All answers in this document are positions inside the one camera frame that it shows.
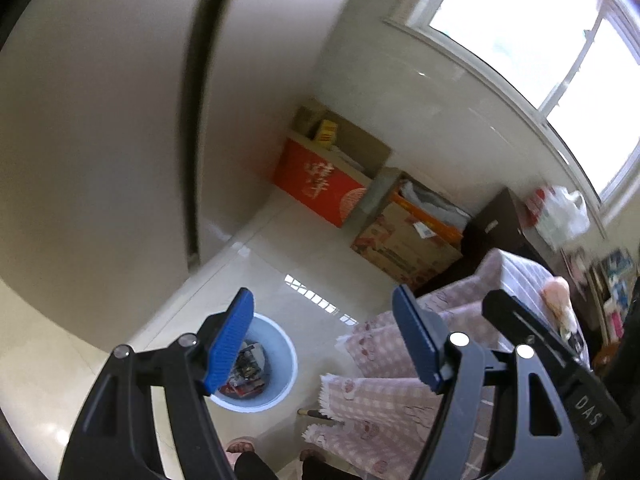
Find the red green snack bag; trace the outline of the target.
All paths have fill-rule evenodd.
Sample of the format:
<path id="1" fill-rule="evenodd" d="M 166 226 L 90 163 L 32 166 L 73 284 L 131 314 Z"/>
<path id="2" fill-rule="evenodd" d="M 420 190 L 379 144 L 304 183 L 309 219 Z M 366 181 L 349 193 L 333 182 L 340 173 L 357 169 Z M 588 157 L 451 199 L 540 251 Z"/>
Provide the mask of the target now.
<path id="1" fill-rule="evenodd" d="M 257 342 L 243 342 L 227 382 L 219 391 L 229 398 L 257 396 L 266 385 L 266 355 Z"/>

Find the pink white plastic bag bundle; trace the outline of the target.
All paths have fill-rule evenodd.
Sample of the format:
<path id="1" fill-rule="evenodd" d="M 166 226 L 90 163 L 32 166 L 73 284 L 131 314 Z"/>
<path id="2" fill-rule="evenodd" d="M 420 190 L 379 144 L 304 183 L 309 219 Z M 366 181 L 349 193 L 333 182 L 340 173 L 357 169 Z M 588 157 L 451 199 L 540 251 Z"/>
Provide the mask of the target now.
<path id="1" fill-rule="evenodd" d="M 558 323 L 561 337 L 569 340 L 577 334 L 578 322 L 570 301 L 570 286 L 566 279 L 559 276 L 548 278 L 540 294 Z"/>

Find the light blue trash bin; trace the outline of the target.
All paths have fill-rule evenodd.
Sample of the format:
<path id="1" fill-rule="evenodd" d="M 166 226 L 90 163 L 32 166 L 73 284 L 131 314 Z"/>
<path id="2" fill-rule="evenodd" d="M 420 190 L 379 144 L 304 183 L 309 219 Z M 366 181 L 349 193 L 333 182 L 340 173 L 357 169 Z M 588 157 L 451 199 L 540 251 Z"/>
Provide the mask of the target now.
<path id="1" fill-rule="evenodd" d="M 297 353 L 291 338 L 271 318 L 257 313 L 228 382 L 210 400 L 235 413 L 267 411 L 288 396 L 297 373 Z"/>

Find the grey checked tablecloth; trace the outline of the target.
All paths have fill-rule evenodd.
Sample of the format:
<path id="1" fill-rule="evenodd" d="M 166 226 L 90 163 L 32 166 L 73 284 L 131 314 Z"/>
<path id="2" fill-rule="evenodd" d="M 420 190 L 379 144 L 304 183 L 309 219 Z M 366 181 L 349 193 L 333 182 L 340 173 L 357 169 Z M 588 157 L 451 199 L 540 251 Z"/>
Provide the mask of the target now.
<path id="1" fill-rule="evenodd" d="M 475 300 L 482 300 L 492 290 L 503 290 L 520 300 L 562 337 L 559 315 L 548 306 L 542 293 L 552 278 L 553 275 L 539 263 L 494 248 L 470 276 L 470 283 Z"/>

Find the orange brown cardboard box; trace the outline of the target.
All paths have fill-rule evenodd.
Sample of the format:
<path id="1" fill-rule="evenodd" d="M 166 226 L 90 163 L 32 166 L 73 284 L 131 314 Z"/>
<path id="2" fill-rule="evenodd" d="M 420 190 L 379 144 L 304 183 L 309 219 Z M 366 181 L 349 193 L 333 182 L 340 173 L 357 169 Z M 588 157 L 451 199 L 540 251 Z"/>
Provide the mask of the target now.
<path id="1" fill-rule="evenodd" d="M 416 289 L 461 258 L 470 216 L 404 170 L 383 168 L 364 203 L 350 248 L 396 282 Z"/>

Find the person left foot slipper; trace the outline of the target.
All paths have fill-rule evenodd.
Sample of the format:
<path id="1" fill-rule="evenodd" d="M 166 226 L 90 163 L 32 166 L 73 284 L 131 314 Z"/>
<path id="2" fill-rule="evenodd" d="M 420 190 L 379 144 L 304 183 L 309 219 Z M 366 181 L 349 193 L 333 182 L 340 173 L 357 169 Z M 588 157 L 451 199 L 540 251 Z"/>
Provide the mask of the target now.
<path id="1" fill-rule="evenodd" d="M 231 467 L 234 467 L 236 461 L 244 453 L 255 453 L 255 442 L 251 438 L 237 438 L 230 441 L 226 446 L 226 455 Z"/>

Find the person foot slipper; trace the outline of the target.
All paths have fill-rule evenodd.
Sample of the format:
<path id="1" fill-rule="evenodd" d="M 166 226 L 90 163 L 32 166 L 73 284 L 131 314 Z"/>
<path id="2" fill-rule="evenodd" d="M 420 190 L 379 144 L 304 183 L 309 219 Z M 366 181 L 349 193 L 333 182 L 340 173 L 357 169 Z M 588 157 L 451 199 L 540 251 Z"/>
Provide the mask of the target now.
<path id="1" fill-rule="evenodd" d="M 303 466 L 319 466 L 326 464 L 326 456 L 315 448 L 304 448 L 299 453 L 299 461 Z"/>
<path id="2" fill-rule="evenodd" d="M 237 438 L 230 441 L 226 446 L 226 455 L 231 467 L 234 467 L 236 461 L 244 453 L 255 453 L 255 442 L 251 438 Z"/>

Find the dark wooden side table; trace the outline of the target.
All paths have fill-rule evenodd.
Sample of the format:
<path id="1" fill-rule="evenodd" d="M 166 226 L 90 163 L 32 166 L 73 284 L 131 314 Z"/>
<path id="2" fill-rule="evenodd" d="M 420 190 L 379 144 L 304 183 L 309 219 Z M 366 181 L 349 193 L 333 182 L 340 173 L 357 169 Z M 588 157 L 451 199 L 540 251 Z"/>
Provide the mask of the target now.
<path id="1" fill-rule="evenodd" d="M 562 257 L 536 231 L 525 204 L 510 188 L 503 188 L 462 233 L 465 258 L 480 260 L 491 248 L 533 260 L 555 275 L 563 269 Z"/>

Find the person right foot slipper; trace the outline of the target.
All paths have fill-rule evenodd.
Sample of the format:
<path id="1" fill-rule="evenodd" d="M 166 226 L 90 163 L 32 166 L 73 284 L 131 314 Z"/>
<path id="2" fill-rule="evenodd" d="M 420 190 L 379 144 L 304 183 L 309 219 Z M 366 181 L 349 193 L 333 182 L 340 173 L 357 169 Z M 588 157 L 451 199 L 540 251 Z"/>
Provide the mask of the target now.
<path id="1" fill-rule="evenodd" d="M 319 466 L 326 464 L 326 456 L 315 448 L 304 448 L 299 453 L 299 461 L 303 466 Z"/>

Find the wooden bookshelf with items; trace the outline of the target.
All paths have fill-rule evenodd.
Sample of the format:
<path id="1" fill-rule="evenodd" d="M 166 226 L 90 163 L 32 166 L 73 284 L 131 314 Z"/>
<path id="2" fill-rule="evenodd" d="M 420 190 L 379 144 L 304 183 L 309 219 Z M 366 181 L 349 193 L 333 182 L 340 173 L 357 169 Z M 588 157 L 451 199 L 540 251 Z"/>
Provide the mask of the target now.
<path id="1" fill-rule="evenodd" d="M 587 280 L 604 344 L 623 338 L 638 277 L 638 266 L 626 248 L 617 248 L 590 266 Z"/>

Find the white plastic shopping bag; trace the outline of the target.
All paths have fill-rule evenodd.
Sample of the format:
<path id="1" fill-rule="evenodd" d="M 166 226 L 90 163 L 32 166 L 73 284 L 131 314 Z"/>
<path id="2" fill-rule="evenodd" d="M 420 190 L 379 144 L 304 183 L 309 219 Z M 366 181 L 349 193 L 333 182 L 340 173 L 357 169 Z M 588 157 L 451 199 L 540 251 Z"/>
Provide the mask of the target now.
<path id="1" fill-rule="evenodd" d="M 555 252 L 590 228 L 587 204 L 579 191 L 564 186 L 543 186 L 527 197 L 532 225 Z"/>

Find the red cardboard box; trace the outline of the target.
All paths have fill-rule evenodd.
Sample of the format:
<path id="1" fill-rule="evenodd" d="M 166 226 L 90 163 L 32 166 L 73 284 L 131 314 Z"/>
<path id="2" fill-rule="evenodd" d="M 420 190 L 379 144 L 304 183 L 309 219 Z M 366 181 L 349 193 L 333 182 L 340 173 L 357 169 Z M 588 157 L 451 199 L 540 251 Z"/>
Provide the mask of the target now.
<path id="1" fill-rule="evenodd" d="M 328 150 L 314 143 L 322 119 L 338 125 L 336 142 Z M 273 183 L 340 228 L 390 154 L 388 145 L 311 98 L 296 110 Z"/>

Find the yellow small box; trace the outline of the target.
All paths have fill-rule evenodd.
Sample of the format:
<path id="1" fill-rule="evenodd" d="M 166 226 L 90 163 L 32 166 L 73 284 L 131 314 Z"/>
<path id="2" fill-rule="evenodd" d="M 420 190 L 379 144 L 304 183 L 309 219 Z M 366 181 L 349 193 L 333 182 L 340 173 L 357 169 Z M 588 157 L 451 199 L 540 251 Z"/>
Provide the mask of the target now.
<path id="1" fill-rule="evenodd" d="M 314 143 L 322 146 L 322 148 L 332 148 L 337 139 L 338 125 L 329 119 L 322 119 L 318 125 L 316 134 L 314 135 Z"/>

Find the beige sliding door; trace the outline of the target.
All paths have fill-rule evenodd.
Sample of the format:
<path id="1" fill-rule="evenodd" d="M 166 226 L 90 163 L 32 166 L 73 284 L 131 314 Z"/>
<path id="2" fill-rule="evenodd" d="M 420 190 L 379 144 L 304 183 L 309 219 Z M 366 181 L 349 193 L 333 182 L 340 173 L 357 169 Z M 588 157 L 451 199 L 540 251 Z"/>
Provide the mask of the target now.
<path id="1" fill-rule="evenodd" d="M 266 199 L 348 0 L 1 0 L 1 276 L 102 350 Z"/>

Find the window with white frame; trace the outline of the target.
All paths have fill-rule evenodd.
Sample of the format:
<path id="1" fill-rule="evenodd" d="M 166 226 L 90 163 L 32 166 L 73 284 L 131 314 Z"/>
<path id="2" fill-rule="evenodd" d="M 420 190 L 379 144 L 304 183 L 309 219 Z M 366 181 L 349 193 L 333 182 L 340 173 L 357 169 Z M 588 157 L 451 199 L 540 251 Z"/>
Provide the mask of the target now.
<path id="1" fill-rule="evenodd" d="M 390 21 L 470 70 L 610 216 L 639 180 L 639 14 L 629 0 L 397 0 Z"/>

